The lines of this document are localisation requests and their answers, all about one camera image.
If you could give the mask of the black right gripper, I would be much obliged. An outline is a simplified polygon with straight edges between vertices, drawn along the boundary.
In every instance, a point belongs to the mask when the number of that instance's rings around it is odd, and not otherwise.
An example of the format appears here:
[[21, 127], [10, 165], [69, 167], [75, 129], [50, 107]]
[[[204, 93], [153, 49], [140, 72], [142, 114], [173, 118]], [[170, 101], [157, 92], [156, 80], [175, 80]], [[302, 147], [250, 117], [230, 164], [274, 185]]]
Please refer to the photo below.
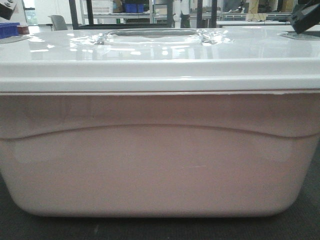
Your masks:
[[289, 16], [289, 22], [297, 34], [301, 34], [320, 22], [319, 0], [298, 0]]

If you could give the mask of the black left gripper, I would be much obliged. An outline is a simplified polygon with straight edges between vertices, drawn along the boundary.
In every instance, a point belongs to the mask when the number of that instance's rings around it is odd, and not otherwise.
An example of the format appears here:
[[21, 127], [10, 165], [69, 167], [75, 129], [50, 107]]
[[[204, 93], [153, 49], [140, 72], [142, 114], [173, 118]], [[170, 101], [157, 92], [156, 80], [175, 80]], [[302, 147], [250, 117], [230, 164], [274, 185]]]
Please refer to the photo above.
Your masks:
[[17, 0], [0, 0], [0, 17], [10, 20], [17, 6]]

